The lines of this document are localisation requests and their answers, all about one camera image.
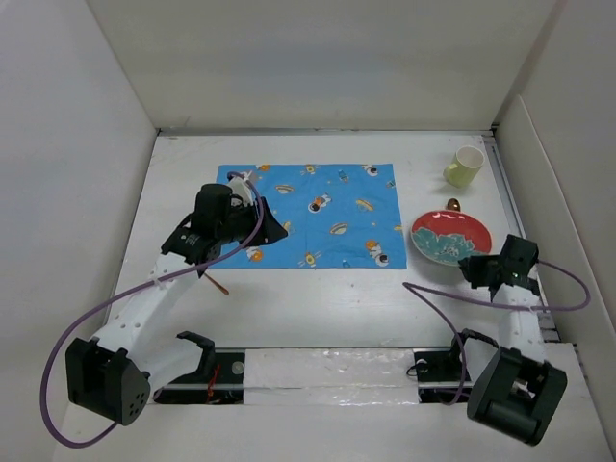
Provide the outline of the red and teal plate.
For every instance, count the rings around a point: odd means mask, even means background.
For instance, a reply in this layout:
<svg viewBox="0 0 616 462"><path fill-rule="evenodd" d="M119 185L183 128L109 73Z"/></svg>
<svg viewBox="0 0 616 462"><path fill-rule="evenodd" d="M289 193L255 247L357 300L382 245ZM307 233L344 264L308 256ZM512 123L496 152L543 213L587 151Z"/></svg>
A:
<svg viewBox="0 0 616 462"><path fill-rule="evenodd" d="M492 250L491 233L481 221L450 210L419 216L410 228L410 239L425 258L446 266L457 267L462 259Z"/></svg>

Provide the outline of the blue space-print cloth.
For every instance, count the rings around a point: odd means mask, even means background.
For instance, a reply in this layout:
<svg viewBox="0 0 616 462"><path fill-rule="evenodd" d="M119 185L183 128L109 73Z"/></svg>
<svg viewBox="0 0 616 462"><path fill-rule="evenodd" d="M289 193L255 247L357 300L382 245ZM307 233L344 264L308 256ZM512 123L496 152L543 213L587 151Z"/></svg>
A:
<svg viewBox="0 0 616 462"><path fill-rule="evenodd" d="M248 175L287 238L251 245L226 270L404 270L406 247L391 164L222 165Z"/></svg>

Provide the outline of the pale yellow mug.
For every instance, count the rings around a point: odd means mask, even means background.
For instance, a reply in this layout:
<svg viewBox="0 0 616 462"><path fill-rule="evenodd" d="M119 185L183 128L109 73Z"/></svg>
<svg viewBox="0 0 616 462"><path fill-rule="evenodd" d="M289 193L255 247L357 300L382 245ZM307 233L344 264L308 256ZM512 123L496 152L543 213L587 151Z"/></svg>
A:
<svg viewBox="0 0 616 462"><path fill-rule="evenodd" d="M466 188L475 179L483 167L486 156L477 147L465 145L454 154L449 165L444 169L443 176L455 188Z"/></svg>

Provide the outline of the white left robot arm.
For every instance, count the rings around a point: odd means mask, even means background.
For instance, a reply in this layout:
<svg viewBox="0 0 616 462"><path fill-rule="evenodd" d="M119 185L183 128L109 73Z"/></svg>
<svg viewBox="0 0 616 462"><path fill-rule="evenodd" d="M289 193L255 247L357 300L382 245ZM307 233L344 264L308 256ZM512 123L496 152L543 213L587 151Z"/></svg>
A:
<svg viewBox="0 0 616 462"><path fill-rule="evenodd" d="M123 309L92 337L75 339L65 352L69 400L127 426L155 393L184 376L209 380L216 370L215 344L191 331L177 334L160 351L154 334L185 292L221 250L276 243L288 235L268 202L245 180L206 184L193 211L161 247L146 288L131 294Z"/></svg>

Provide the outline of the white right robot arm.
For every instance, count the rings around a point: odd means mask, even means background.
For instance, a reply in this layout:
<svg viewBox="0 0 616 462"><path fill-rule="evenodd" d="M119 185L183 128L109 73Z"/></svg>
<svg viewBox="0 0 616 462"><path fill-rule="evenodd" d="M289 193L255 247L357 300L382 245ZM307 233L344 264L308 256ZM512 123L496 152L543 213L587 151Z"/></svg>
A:
<svg viewBox="0 0 616 462"><path fill-rule="evenodd" d="M505 311L496 352L474 379L467 416L532 447L543 439L568 384L543 344L539 284L530 276L538 255L536 243L509 235L500 253L459 262L471 287L487 288L491 305Z"/></svg>

